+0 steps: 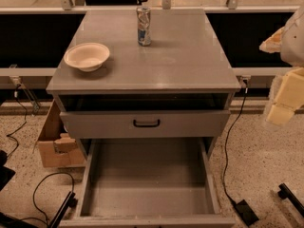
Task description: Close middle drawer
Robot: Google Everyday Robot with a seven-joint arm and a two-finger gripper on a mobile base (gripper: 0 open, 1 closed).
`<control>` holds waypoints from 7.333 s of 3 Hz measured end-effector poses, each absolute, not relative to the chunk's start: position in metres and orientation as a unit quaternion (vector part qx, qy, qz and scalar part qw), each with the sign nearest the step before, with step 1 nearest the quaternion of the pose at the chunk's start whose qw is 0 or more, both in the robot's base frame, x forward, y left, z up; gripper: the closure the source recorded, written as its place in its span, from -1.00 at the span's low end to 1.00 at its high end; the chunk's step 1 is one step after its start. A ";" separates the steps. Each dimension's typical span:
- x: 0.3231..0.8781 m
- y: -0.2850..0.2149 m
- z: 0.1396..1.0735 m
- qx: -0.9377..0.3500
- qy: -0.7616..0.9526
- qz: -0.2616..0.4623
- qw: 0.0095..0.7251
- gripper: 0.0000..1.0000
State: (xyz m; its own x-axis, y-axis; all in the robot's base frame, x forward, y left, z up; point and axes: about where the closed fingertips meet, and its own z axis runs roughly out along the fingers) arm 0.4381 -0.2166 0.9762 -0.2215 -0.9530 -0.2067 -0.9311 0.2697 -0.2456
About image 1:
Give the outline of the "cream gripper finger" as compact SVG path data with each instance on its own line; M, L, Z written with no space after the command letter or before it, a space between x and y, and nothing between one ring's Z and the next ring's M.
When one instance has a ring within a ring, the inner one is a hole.
M270 124L282 126L286 124L294 114L292 110L274 104L270 108L266 121Z
M278 29L273 35L261 43L259 49L267 53L280 52L283 31L284 28Z

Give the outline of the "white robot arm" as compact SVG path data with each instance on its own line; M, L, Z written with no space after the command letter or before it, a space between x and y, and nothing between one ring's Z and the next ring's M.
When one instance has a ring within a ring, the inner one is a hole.
M265 121L282 126L304 105L304 5L286 24L259 46L267 53L280 53L283 62L293 68L276 76L271 86L270 102L265 109Z

